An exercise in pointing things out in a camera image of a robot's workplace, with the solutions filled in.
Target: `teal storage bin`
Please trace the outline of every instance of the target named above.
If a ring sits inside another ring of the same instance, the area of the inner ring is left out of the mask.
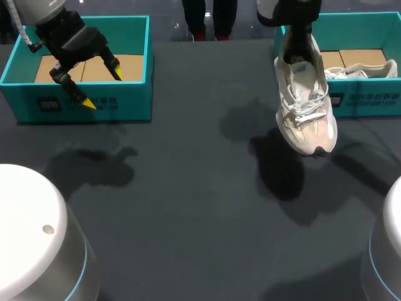
[[[274,54],[278,56],[286,32],[276,31]],[[313,23],[320,51],[381,49],[387,60],[401,66],[401,15],[389,13],[320,14]],[[401,115],[401,78],[328,80],[337,117]]]
[[[97,110],[77,105],[60,85],[34,83],[42,56],[50,53],[45,47],[35,54],[30,52],[19,37],[0,79],[0,88],[19,122],[114,122],[151,119],[154,50],[149,17],[94,16],[84,17],[83,20],[89,26],[96,26],[106,36],[113,54],[143,55],[142,81],[76,83],[96,105]],[[31,40],[37,42],[34,31],[35,28],[26,28]]]

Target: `dark gray table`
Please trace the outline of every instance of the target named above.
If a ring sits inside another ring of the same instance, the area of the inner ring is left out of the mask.
[[[100,300],[364,300],[401,121],[340,120],[330,157],[297,156],[275,129],[272,45],[156,44],[149,124],[18,126],[1,99],[0,161],[59,187]]]

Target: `dark pants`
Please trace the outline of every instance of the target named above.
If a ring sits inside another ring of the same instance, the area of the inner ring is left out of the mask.
[[[196,34],[205,30],[205,0],[182,0],[189,31]],[[229,36],[237,16],[237,0],[214,0],[214,34]]]

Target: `floor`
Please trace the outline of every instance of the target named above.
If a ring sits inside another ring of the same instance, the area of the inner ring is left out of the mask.
[[[237,21],[232,34],[234,40],[273,37],[274,29],[260,25],[256,17],[258,2],[262,1],[276,2],[276,0],[239,0]],[[213,0],[206,0],[206,7],[211,9],[212,3]],[[181,0],[104,0],[102,5],[99,5],[98,0],[69,0],[68,7],[82,15],[150,15],[155,41],[190,40]],[[323,0],[321,12],[400,10],[399,0]],[[211,29],[212,16],[206,17],[205,23]]]

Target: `white cylindrical robot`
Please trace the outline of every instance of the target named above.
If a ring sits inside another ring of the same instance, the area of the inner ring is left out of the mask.
[[[401,178],[387,194],[383,213],[362,259],[362,285],[369,301],[401,301]]]
[[[0,300],[94,301],[95,255],[57,188],[0,164]]]

